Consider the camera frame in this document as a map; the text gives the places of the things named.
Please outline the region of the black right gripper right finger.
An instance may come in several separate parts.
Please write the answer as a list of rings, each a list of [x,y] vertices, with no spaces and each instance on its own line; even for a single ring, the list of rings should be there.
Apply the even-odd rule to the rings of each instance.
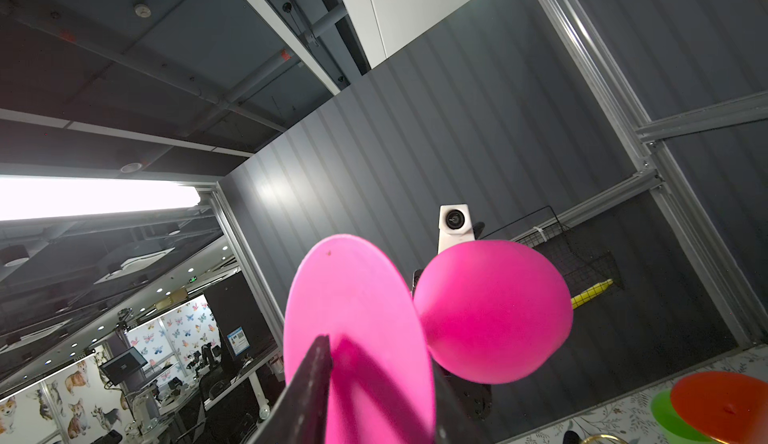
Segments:
[[[437,444],[487,443],[477,426],[465,414],[442,368],[432,363],[436,419],[434,442]]]

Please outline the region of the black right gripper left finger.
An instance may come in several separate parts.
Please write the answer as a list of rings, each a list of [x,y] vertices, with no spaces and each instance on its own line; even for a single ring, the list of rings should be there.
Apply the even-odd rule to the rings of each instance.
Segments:
[[[248,443],[324,443],[331,371],[330,339],[319,335],[270,417]]]

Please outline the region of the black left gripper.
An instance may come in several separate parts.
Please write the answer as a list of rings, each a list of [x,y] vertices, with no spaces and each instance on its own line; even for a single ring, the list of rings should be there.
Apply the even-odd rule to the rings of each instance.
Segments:
[[[491,386],[489,384],[481,384],[463,379],[449,371],[436,360],[434,352],[430,347],[429,329],[427,325],[423,323],[422,312],[417,305],[414,305],[414,307],[419,317],[419,322],[425,338],[427,339],[427,349],[433,364],[456,395],[463,412],[470,420],[486,419],[490,415],[493,404]]]

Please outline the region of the pink wine glass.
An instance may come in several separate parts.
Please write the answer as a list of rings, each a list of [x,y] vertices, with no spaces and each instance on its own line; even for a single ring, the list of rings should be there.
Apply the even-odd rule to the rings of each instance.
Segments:
[[[332,360],[325,441],[427,443],[437,431],[434,365],[467,381],[511,383],[550,358],[572,323],[564,278],[526,245],[452,246],[410,288],[373,243],[339,234],[318,242],[294,276],[285,372],[294,380],[325,336]]]

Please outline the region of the green wine glass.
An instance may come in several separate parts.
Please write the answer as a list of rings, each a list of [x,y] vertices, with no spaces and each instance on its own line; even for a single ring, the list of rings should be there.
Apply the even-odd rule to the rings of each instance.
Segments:
[[[671,391],[656,394],[650,403],[651,414],[670,444],[706,444],[714,440],[687,424],[675,411]]]

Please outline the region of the red wine glass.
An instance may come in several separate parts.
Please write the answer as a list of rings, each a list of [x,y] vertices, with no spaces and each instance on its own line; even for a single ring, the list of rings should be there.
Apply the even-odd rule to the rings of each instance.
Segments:
[[[680,379],[671,404],[680,418],[720,443],[767,441],[767,383],[743,374],[707,371]]]

